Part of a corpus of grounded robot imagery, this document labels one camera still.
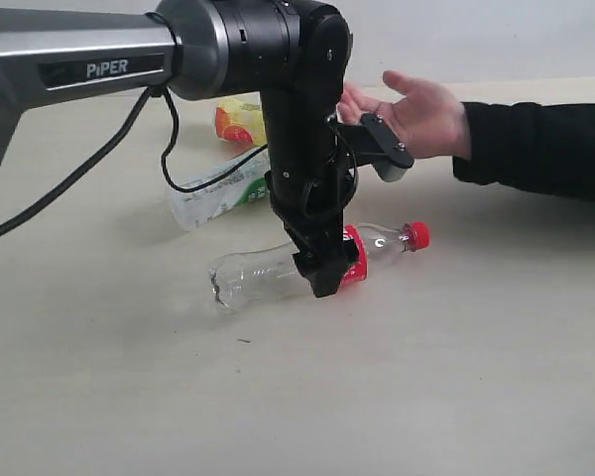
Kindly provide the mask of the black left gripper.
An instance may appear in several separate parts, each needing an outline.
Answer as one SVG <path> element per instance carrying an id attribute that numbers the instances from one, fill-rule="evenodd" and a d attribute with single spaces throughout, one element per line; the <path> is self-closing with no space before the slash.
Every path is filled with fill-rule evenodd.
<path id="1" fill-rule="evenodd" d="M 265 173 L 273 212 L 295 246 L 291 257 L 299 275 L 316 298 L 337 293 L 350 263 L 361 252 L 354 239 L 344 236 L 343 216 L 358 188 L 357 168 L 334 166 L 325 178 L 276 177 Z"/>

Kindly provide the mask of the forearm in black sleeve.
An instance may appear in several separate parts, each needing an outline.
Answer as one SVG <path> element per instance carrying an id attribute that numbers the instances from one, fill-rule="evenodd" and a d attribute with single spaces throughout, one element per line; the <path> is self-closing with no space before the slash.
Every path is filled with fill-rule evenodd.
<path id="1" fill-rule="evenodd" d="M 456 179 L 595 202 L 595 103 L 466 102 L 471 155 Z"/>

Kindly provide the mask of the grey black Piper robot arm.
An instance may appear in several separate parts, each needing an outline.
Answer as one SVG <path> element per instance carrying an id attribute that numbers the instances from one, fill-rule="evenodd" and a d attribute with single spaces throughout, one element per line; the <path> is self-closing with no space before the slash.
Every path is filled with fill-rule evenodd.
<path id="1" fill-rule="evenodd" d="M 333 128 L 352 35 L 318 1 L 163 1 L 150 13 L 0 8 L 0 166 L 23 114 L 138 89 L 188 101 L 256 92 L 274 211 L 299 273 L 335 294 L 358 257 L 342 238 L 356 183 Z"/>

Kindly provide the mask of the person's open bare hand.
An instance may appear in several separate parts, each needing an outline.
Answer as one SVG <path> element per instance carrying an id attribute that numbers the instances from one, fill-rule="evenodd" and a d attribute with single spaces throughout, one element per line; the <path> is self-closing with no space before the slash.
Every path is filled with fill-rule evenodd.
<path id="1" fill-rule="evenodd" d="M 471 158 L 471 137 L 464 104 L 446 87 L 394 70 L 383 72 L 384 84 L 398 92 L 395 102 L 377 99 L 346 83 L 338 112 L 355 124 L 367 113 L 384 120 L 416 159 Z"/>

